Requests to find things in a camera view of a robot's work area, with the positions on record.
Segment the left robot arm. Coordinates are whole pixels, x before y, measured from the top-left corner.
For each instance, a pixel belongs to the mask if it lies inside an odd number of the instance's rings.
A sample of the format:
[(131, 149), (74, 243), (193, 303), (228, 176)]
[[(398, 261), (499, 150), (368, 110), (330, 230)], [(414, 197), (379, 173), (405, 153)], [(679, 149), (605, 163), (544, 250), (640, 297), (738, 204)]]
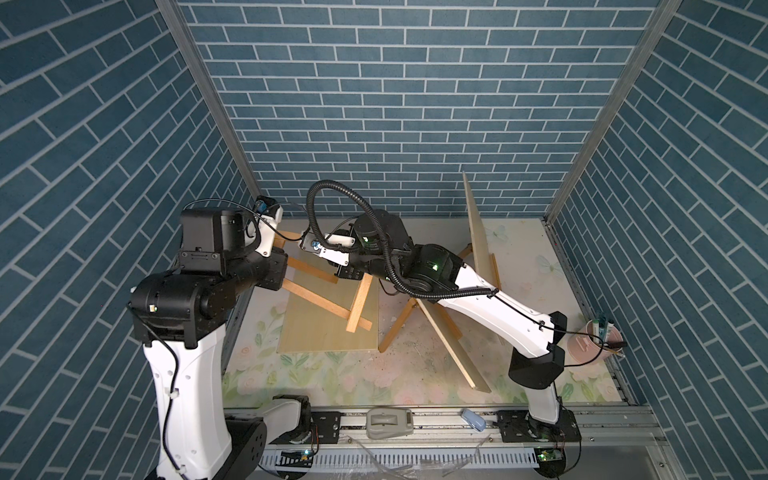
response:
[(229, 314), (253, 287), (278, 290), (287, 261), (280, 248), (251, 253), (210, 271), (152, 274), (132, 291), (127, 310), (157, 397), (160, 451), (150, 478), (244, 479), (269, 443), (311, 437), (305, 396), (276, 397), (251, 418), (228, 418), (223, 407)]

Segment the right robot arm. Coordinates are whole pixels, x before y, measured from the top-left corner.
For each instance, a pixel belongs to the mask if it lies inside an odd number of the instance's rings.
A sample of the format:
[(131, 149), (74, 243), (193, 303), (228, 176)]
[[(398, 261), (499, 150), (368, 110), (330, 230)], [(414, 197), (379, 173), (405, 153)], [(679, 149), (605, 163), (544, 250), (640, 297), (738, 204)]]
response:
[(537, 312), (496, 288), (482, 276), (492, 271), (490, 263), (468, 265), (440, 245), (414, 243), (402, 220), (383, 210), (359, 216), (349, 235), (354, 241), (339, 264), (390, 281), (397, 291), (420, 300), (425, 312), (436, 305), (453, 309), (512, 345), (508, 376), (526, 391), (529, 413), (523, 427), (532, 438), (580, 440), (574, 416), (555, 389), (565, 368), (558, 345), (567, 332), (565, 315)]

